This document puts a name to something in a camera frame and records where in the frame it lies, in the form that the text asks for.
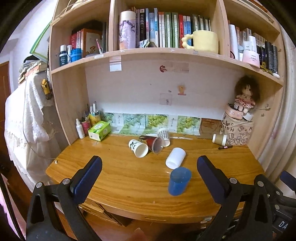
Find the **checkered paper cup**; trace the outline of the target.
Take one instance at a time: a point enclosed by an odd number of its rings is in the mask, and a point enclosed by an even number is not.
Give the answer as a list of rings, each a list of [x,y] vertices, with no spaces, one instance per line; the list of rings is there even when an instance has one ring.
[[[170,145],[170,133],[166,128],[160,128],[157,135],[161,138],[163,147],[168,147]]]

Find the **yellow ceramic mug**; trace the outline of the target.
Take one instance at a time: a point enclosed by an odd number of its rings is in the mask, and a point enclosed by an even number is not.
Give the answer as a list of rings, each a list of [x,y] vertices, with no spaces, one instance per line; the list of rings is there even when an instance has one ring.
[[[215,32],[198,30],[182,38],[182,46],[188,50],[218,54],[219,42]]]

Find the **green tissue box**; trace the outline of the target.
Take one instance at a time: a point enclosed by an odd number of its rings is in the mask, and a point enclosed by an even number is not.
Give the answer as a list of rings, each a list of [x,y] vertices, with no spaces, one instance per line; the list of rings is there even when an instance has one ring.
[[[88,135],[92,140],[101,142],[110,132],[110,123],[105,121],[99,121],[88,130]]]

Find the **patterned storage bag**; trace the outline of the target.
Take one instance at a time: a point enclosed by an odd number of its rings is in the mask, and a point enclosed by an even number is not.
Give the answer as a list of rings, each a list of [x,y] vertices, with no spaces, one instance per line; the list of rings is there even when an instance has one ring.
[[[248,143],[254,123],[245,119],[237,120],[223,114],[220,134],[226,135],[226,145],[243,146]]]

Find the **blue plastic cup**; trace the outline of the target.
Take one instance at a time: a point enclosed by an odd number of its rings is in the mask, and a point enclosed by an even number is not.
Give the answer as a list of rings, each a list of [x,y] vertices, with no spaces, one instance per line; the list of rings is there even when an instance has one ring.
[[[185,192],[192,173],[188,168],[179,167],[174,169],[170,174],[168,192],[172,196],[179,196]]]

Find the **brown paper cup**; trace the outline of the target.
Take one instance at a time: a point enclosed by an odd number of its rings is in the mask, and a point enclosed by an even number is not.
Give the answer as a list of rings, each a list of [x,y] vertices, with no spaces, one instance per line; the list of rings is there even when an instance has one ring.
[[[213,134],[212,137],[212,143],[220,145],[220,146],[225,146],[227,141],[227,135],[222,135],[222,134]]]

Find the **grape picture poster strip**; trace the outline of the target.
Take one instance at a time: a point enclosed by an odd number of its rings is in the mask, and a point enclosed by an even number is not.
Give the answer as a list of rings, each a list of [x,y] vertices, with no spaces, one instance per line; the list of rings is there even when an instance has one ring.
[[[104,112],[101,119],[110,123],[112,133],[126,136],[156,134],[162,128],[170,133],[199,136],[202,120],[182,115]]]

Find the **white paper cup black print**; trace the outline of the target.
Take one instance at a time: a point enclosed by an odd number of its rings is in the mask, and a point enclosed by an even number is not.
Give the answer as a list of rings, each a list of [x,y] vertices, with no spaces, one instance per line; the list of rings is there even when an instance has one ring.
[[[136,139],[130,140],[128,146],[137,158],[145,157],[149,151],[149,147],[147,144],[142,143]]]

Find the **pink cylindrical can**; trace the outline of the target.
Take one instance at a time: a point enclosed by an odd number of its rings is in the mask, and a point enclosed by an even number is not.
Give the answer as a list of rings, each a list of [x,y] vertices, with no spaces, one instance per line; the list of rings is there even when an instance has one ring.
[[[81,122],[84,134],[88,136],[88,130],[91,128],[90,120],[82,121]]]

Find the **white plastic cup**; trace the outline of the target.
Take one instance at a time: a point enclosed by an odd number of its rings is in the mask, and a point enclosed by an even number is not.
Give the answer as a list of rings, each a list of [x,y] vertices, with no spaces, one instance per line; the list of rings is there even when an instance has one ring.
[[[179,168],[186,156],[182,148],[173,148],[166,159],[166,166],[172,170]]]

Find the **wooden bookshelf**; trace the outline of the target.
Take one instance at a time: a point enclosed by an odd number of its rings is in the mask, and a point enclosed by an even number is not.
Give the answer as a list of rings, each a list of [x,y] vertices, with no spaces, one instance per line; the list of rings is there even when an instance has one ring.
[[[120,50],[119,15],[132,6],[208,15],[218,35],[218,54],[181,48]],[[259,158],[278,116],[285,74],[281,72],[277,78],[230,58],[227,22],[230,7],[235,20],[242,16],[245,21],[256,21],[254,12],[238,1],[84,1],[75,8],[70,8],[69,1],[58,1],[50,35],[50,72],[67,144],[78,139],[75,120],[93,102],[111,113],[171,114],[218,120],[233,99],[237,80],[250,75],[259,83],[260,100],[247,144]],[[60,47],[70,42],[73,29],[91,20],[107,23],[108,51],[60,66]]]

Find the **dark blue bottle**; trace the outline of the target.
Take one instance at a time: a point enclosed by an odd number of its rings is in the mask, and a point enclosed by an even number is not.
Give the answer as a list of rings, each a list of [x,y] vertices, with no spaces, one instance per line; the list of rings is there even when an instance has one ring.
[[[63,65],[66,65],[67,63],[68,63],[67,46],[61,45],[60,53],[59,53],[59,64],[60,66],[63,66]]]

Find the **lilac patterned tumbler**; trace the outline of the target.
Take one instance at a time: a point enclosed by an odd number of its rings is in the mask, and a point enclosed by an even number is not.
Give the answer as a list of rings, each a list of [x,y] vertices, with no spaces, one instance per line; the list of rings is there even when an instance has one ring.
[[[120,50],[136,48],[135,20],[136,14],[133,11],[122,11],[120,13],[118,30]]]

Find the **clear plastic cup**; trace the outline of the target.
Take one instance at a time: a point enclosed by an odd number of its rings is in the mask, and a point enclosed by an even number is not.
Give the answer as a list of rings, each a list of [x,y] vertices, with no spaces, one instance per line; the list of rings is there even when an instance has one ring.
[[[141,135],[139,141],[147,144],[149,150],[155,154],[158,154],[163,149],[162,139],[160,137]]]

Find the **brown-haired rag doll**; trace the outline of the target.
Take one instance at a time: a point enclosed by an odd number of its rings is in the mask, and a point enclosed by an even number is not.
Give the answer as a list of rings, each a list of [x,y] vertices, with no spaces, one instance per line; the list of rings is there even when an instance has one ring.
[[[235,85],[234,109],[246,115],[260,100],[260,91],[257,81],[245,75]]]

